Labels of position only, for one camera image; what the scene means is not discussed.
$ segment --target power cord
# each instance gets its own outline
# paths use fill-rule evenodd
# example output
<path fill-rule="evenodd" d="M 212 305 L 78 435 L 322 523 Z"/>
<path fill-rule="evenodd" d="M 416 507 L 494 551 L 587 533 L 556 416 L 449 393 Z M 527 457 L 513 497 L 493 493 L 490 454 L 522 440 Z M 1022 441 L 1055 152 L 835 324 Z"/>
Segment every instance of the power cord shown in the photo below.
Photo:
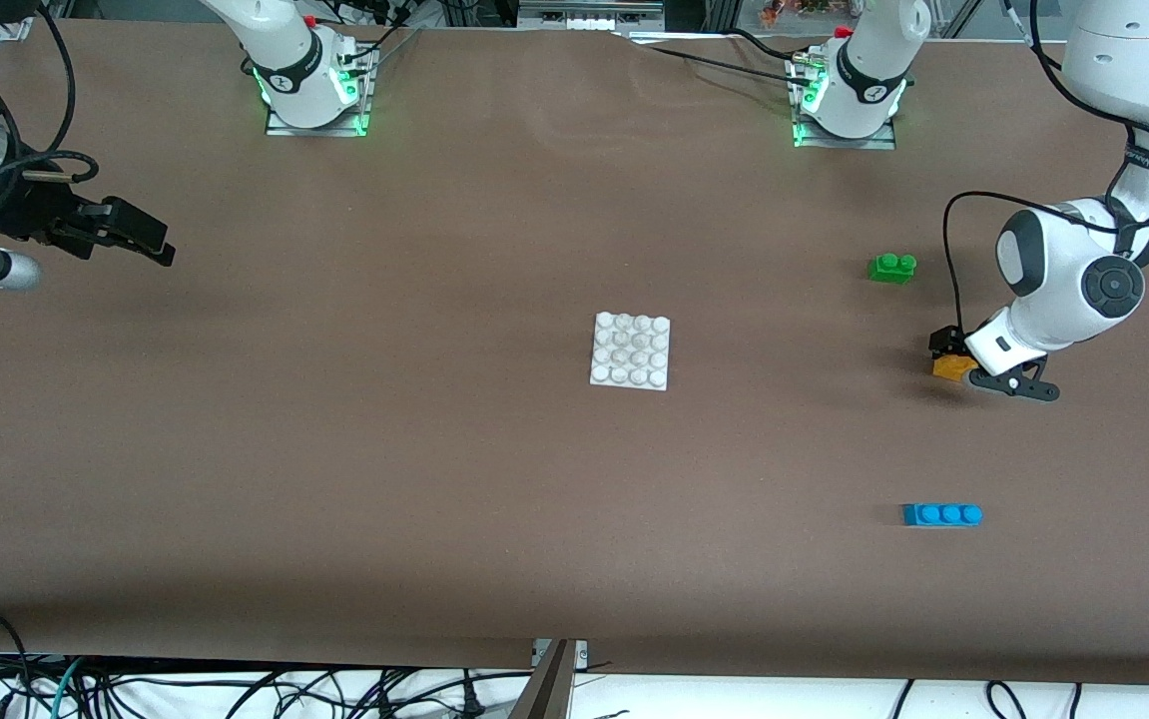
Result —
<path fill-rule="evenodd" d="M 664 55 L 671 55 L 673 57 L 681 57 L 684 60 L 693 60 L 693 61 L 696 61 L 696 63 L 703 63 L 703 64 L 714 65 L 714 67 L 717 67 L 717 68 L 725 68 L 726 70 L 734 70 L 734 72 L 746 72 L 749 76 L 757 76 L 757 77 L 765 77 L 765 78 L 770 78 L 770 79 L 776 79 L 778 82 L 785 82 L 788 85 L 799 85 L 799 86 L 810 85 L 810 82 L 807 80 L 805 78 L 787 77 L 787 76 L 785 76 L 785 74 L 765 72 L 765 70 L 757 70 L 757 69 L 753 69 L 753 68 L 746 68 L 746 67 L 742 67 L 742 65 L 734 65 L 734 64 L 731 64 L 731 63 L 722 63 L 720 60 L 714 60 L 714 59 L 710 59 L 710 57 L 702 57 L 702 56 L 699 56 L 699 55 L 689 55 L 688 53 L 680 53 L 677 49 L 666 49 L 665 47 L 657 47 L 655 45 L 650 45 L 648 47 L 650 47 L 650 49 L 655 51 L 655 53 L 662 53 Z"/>
<path fill-rule="evenodd" d="M 373 41 L 373 45 L 370 45 L 367 49 L 361 51 L 361 53 L 342 56 L 342 61 L 345 61 L 345 63 L 352 63 L 352 61 L 363 59 L 365 55 L 373 53 L 375 49 L 378 49 L 378 47 L 381 46 L 388 37 L 392 37 L 392 33 L 396 32 L 400 28 L 401 23 L 392 24 L 391 28 L 387 28 L 387 31 L 384 32 L 384 34 L 378 37 L 378 40 Z"/>
<path fill-rule="evenodd" d="M 0 616 L 0 627 L 11 634 L 11 643 L 16 647 L 16 655 L 20 657 L 20 682 L 25 688 L 25 716 L 28 714 L 28 702 L 32 699 L 32 675 L 28 673 L 28 651 L 23 647 L 23 640 L 20 639 L 20 633 L 16 632 L 14 625 L 8 623 L 7 618 Z"/>
<path fill-rule="evenodd" d="M 46 9 L 46 3 L 37 5 L 37 13 L 41 14 L 41 20 L 45 20 L 46 26 L 49 29 L 49 36 L 55 38 L 55 47 L 59 49 L 59 59 L 64 63 L 64 78 L 68 83 L 68 99 L 64 102 L 64 118 L 59 123 L 59 129 L 55 131 L 54 140 L 49 141 L 46 146 L 46 150 L 51 152 L 59 149 L 60 142 L 68 137 L 68 127 L 72 125 L 72 114 L 77 109 L 77 79 L 72 76 L 72 56 L 68 54 L 68 45 L 64 44 L 64 38 L 59 34 L 59 26 L 55 26 L 55 18 L 49 16 L 49 10 Z"/>
<path fill-rule="evenodd" d="M 889 719 L 899 719 L 902 716 L 902 705 L 907 704 L 907 695 L 911 693 L 911 685 L 916 682 L 916 679 L 908 679 L 905 685 L 902 685 L 902 691 L 897 695 L 897 701 L 894 703 L 894 713 L 889 716 Z"/>
<path fill-rule="evenodd" d="M 460 719 L 477 719 L 484 713 L 486 710 L 477 698 L 477 686 L 472 681 L 472 673 L 463 670 L 463 711 L 460 712 Z"/>
<path fill-rule="evenodd" d="M 986 705 L 990 708 L 990 713 L 995 714 L 997 719 L 1009 719 L 1009 716 L 1002 713 L 1000 708 L 995 705 L 994 693 L 1001 688 L 1008 694 L 1008 699 L 1012 702 L 1013 709 L 1017 710 L 1018 719 L 1026 719 L 1026 710 L 1023 709 L 1023 702 L 1017 701 L 1017 695 L 1008 688 L 1008 685 L 998 681 L 986 682 Z M 1075 682 L 1075 688 L 1071 691 L 1071 708 L 1067 710 L 1067 719 L 1075 719 L 1077 711 L 1080 710 L 1080 695 L 1085 693 L 1085 683 Z"/>
<path fill-rule="evenodd" d="M 782 51 L 780 51 L 780 49 L 774 49 L 773 47 L 770 47 L 769 45 L 765 45 L 765 42 L 761 41 L 759 37 L 756 37 L 756 36 L 751 34 L 751 32 L 748 32 L 748 31 L 746 31 L 746 29 L 742 29 L 742 28 L 739 28 L 739 26 L 731 26 L 731 28 L 726 29 L 726 31 L 722 31 L 720 34 L 732 34 L 732 36 L 741 37 L 743 40 L 747 40 L 753 46 L 756 46 L 756 49 L 759 49 L 761 53 L 764 53 L 765 55 L 769 55 L 771 57 L 777 57 L 779 60 L 789 60 L 789 59 L 792 59 L 792 56 L 794 54 L 796 54 L 796 53 L 803 53 L 803 51 L 807 51 L 807 49 L 810 48 L 810 46 L 805 45 L 801 49 L 793 49 L 793 51 L 789 51 L 789 53 L 782 53 Z"/>

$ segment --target white floor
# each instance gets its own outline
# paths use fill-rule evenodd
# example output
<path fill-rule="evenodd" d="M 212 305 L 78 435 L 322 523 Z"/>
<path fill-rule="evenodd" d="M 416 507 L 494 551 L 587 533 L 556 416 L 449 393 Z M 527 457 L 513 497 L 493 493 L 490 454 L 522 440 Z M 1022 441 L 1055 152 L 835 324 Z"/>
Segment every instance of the white floor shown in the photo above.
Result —
<path fill-rule="evenodd" d="M 255 681 L 261 674 L 223 674 Z M 307 683 L 318 673 L 293 677 Z M 217 675 L 171 675 L 171 679 L 205 679 Z M 341 674 L 346 696 L 364 693 L 375 681 L 377 672 Z M 458 670 L 427 670 L 410 679 L 404 693 L 414 693 L 461 678 Z M 579 675 L 574 681 L 570 719 L 603 719 L 626 710 L 623 719 L 888 719 L 894 701 L 902 689 L 899 679 L 776 679 L 723 677 L 661 677 L 661 675 Z M 484 706 L 506 705 L 520 695 L 524 679 L 499 679 L 477 682 L 477 695 Z M 1062 719 L 1067 716 L 1071 702 L 1070 685 L 1012 683 L 1013 693 L 1026 711 L 1027 719 Z M 986 705 L 984 682 L 919 681 L 912 687 L 903 706 L 902 719 L 989 719 L 993 713 Z M 336 696 L 329 683 L 318 685 L 314 691 Z M 145 714 L 147 719 L 222 719 L 232 703 L 241 695 L 240 688 L 173 688 L 133 685 L 118 691 L 118 696 Z M 0 699 L 3 687 L 0 685 Z M 447 704 L 460 706 L 461 691 L 440 695 Z M 272 716 L 277 694 L 257 693 L 234 716 L 234 719 L 264 719 Z M 1000 702 L 1008 719 L 1017 712 L 1005 701 Z M 447 711 L 434 704 L 402 711 L 402 719 L 424 716 L 440 718 Z M 1089 685 L 1080 701 L 1081 719 L 1149 718 L 1149 687 Z M 327 719 L 331 708 L 307 701 L 294 706 L 285 719 Z M 14 706 L 8 719 L 23 719 L 20 706 Z M 368 719 L 375 719 L 370 714 Z"/>

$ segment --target black bracket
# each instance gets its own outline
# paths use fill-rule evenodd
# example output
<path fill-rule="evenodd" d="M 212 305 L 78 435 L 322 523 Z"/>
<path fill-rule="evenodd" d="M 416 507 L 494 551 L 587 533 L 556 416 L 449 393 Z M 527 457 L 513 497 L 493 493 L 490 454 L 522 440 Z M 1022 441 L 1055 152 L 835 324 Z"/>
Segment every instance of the black bracket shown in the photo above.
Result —
<path fill-rule="evenodd" d="M 1040 374 L 1044 373 L 1047 361 L 1047 356 L 1041 356 L 1040 360 L 1031 360 L 1030 363 L 1021 363 L 1008 372 L 995 374 L 995 377 L 981 369 L 970 370 L 970 373 L 965 377 L 965 381 L 970 382 L 971 386 L 985 388 L 988 392 L 998 392 L 1008 396 L 1021 396 L 1025 400 L 1034 400 L 1036 402 L 1052 402 L 1058 396 L 1062 396 L 1062 391 L 1052 382 L 1040 381 Z"/>
<path fill-rule="evenodd" d="M 970 347 L 965 345 L 965 333 L 955 325 L 942 327 L 930 335 L 930 354 L 934 360 L 947 355 L 972 356 Z M 1062 396 L 1062 391 L 1052 382 L 1040 380 L 1040 377 L 1044 374 L 1046 363 L 1048 363 L 1048 356 L 1041 356 L 1040 360 L 1021 363 L 1008 372 L 994 376 L 977 368 L 970 370 L 963 380 L 967 386 L 985 388 L 988 392 L 1021 396 L 1025 400 L 1036 402 L 1052 402 Z"/>

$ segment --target lego brick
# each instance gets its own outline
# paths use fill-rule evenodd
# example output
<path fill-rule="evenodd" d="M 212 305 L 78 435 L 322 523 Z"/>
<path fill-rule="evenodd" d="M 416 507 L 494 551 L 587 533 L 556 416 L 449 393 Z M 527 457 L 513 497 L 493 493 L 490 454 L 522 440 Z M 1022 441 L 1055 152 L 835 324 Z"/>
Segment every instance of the lego brick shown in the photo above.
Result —
<path fill-rule="evenodd" d="M 958 382 L 977 368 L 978 361 L 972 356 L 943 355 L 933 361 L 933 377 Z"/>
<path fill-rule="evenodd" d="M 902 523 L 908 527 L 977 527 L 981 507 L 977 504 L 903 504 Z"/>
<path fill-rule="evenodd" d="M 899 257 L 893 252 L 886 252 L 866 264 L 866 279 L 878 283 L 907 284 L 912 277 L 916 277 L 916 258 L 912 255 Z"/>
<path fill-rule="evenodd" d="M 671 319 L 646 315 L 596 315 L 592 331 L 594 386 L 666 389 Z"/>

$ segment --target white lego baseplate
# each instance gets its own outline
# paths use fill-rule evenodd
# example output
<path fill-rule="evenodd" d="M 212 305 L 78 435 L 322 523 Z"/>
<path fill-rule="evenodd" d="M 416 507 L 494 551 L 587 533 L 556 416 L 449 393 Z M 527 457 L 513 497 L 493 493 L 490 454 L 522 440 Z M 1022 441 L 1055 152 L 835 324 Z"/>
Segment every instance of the white lego baseplate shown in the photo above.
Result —
<path fill-rule="evenodd" d="M 596 315 L 592 340 L 592 384 L 666 388 L 671 319 L 646 315 Z"/>

